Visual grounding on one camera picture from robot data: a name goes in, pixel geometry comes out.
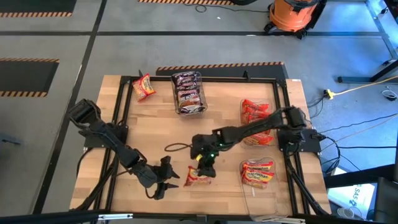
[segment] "gray floor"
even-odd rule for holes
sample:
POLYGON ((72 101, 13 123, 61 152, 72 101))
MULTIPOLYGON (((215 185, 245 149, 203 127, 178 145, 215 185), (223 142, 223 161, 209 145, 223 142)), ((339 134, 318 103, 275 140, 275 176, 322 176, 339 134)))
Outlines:
MULTIPOLYGON (((99 0, 81 0, 71 18, 5 19, 0 30, 91 30, 99 0)), ((258 1, 248 9, 266 10, 270 1, 258 1)), ((382 23, 394 43, 394 21, 382 23)), ((174 4, 146 4, 132 0, 108 1, 102 31, 223 30, 260 31, 266 24, 261 13, 229 12, 209 8, 206 13, 174 4)), ((316 31, 377 32, 363 3, 329 2, 316 31)), ((46 98, 0 98, 0 133, 24 141, 23 146, 3 144, 0 149, 0 216, 26 214, 31 210, 47 164, 53 140, 83 57, 88 37, 1 37, 0 57, 59 58, 60 66, 46 98)), ((390 58, 380 37, 293 37, 238 36, 122 36, 97 37, 78 95, 95 100, 103 75, 137 75, 138 69, 154 74, 159 66, 284 61, 290 78, 302 79, 307 101, 318 98, 323 89, 342 91, 357 85, 335 82, 340 75, 372 75, 390 58)), ((331 127, 396 113, 397 102, 380 94, 376 85, 326 101, 320 116, 313 119, 322 131, 331 127)), ((339 139, 370 124, 328 133, 339 139)), ((340 142, 342 146, 394 145, 398 120, 340 142)), ((75 185, 75 169, 82 153, 83 138, 69 127, 60 160, 45 203, 44 212, 65 211, 75 185)), ((392 149, 345 149, 342 154, 360 169, 390 164, 392 149)), ((325 159, 336 156, 325 150, 325 159)), ((355 170, 342 159, 344 168, 355 170)))

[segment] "wooden tabletop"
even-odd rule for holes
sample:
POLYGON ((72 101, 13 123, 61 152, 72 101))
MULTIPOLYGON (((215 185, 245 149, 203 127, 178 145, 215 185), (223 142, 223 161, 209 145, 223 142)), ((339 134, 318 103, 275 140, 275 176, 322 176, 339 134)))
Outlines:
MULTIPOLYGON (((117 75, 107 75, 103 79, 97 105, 101 109, 102 119, 106 122, 111 121, 120 78, 121 76, 117 75)), ((130 102, 127 145, 140 150, 148 159, 148 164, 159 165, 160 158, 171 156, 174 171, 181 179, 170 179, 169 183, 180 187, 166 191, 165 197, 156 201, 146 197, 143 186, 134 175, 120 175, 116 179, 112 211, 249 215, 257 211, 264 214, 273 213, 277 205, 279 212, 292 214, 284 160, 276 140, 273 146, 266 148, 253 149, 237 144, 228 152, 221 152, 214 164, 217 176, 209 186, 183 187, 188 166, 197 166, 197 161, 190 159, 189 149, 178 152, 164 151, 164 147, 168 144, 176 142, 190 144, 192 136, 196 134, 210 134, 212 129, 223 126, 239 126, 239 104, 243 98, 266 100, 274 110, 275 100, 271 84, 203 83, 208 109, 201 118, 181 118, 175 113, 170 82, 151 82, 151 84, 156 94, 140 103, 137 102, 136 96, 133 96, 130 102), (268 189, 274 191, 272 194, 259 194, 255 200, 248 201, 249 205, 246 206, 239 180, 239 164, 246 159, 262 157, 271 157, 275 161, 278 181, 268 189)), ((287 80, 287 89, 291 105, 303 109, 309 117, 301 81, 287 80)), ((121 108, 124 108, 126 92, 127 90, 124 91, 121 108)), ((322 208, 330 212, 319 159, 312 153, 301 152, 300 156, 305 185, 322 208)), ((98 148, 83 159, 70 208, 79 206, 93 190, 100 176, 103 157, 104 149, 98 148)), ((104 208, 107 188, 108 186, 103 192, 101 208, 104 208)), ((149 195, 152 195, 154 190, 155 186, 149 189, 149 195)), ((297 186, 295 193, 298 211, 303 212, 297 186)))

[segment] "yellow and black hazard tape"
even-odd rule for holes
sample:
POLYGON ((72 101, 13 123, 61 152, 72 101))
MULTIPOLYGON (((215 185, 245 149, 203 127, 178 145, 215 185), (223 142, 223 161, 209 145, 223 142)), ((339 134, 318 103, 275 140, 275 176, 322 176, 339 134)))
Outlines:
POLYGON ((181 69, 200 69, 200 68, 229 68, 229 67, 248 67, 248 66, 268 66, 268 65, 283 65, 283 62, 254 62, 254 63, 227 63, 214 65, 187 65, 187 66, 170 66, 159 67, 157 71, 163 70, 181 70, 181 69))
POLYGON ((0 62, 57 62, 59 59, 54 58, 0 58, 0 62))
POLYGON ((45 96, 47 96, 47 92, 42 92, 42 91, 0 91, 0 96, 45 97, 45 96))
POLYGON ((145 3, 171 3, 171 4, 209 4, 209 5, 222 5, 233 6, 231 1, 223 0, 138 0, 138 2, 145 3))
POLYGON ((70 17, 71 12, 0 12, 0 17, 70 17))

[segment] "table leg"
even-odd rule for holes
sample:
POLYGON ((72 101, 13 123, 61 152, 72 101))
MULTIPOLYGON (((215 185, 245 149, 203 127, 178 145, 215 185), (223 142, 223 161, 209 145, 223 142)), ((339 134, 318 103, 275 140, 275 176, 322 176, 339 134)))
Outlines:
MULTIPOLYGON (((389 64, 386 68, 383 68, 380 72, 372 77, 338 77, 340 83, 374 83, 381 77, 385 77, 398 69, 398 60, 389 64)), ((398 84, 398 78, 389 80, 384 84, 398 84)))

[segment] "chip bag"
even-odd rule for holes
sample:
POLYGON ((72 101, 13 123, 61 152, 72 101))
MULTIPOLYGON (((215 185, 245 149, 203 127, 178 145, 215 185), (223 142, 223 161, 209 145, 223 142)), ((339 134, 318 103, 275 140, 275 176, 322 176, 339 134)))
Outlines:
POLYGON ((143 77, 141 77, 140 79, 138 79, 137 81, 134 81, 132 83, 132 86, 134 87, 134 92, 137 95, 138 101, 144 100, 148 96, 151 96, 152 94, 156 93, 156 91, 150 85, 148 73, 143 77))
POLYGON ((261 170, 261 171, 270 171, 272 165, 274 165, 274 162, 272 162, 272 161, 269 161, 269 162, 246 161, 243 163, 242 171, 246 170, 247 168, 257 169, 257 170, 261 170))
POLYGON ((198 176, 198 170, 189 166, 189 171, 187 175, 187 180, 185 181, 184 187, 193 186, 193 185, 209 185, 211 184, 211 177, 207 177, 205 175, 198 176))
MULTIPOLYGON (((243 100, 241 103, 241 123, 249 124, 251 122, 258 121, 260 119, 267 118, 271 112, 269 110, 269 104, 256 104, 250 100, 243 100)), ((274 140, 274 137, 270 135, 271 130, 263 131, 261 133, 253 134, 252 136, 243 139, 243 142, 248 146, 268 146, 269 143, 274 140)))
POLYGON ((268 182, 274 177, 274 173, 259 169, 246 168, 242 173, 242 183, 259 189, 267 188, 268 182))

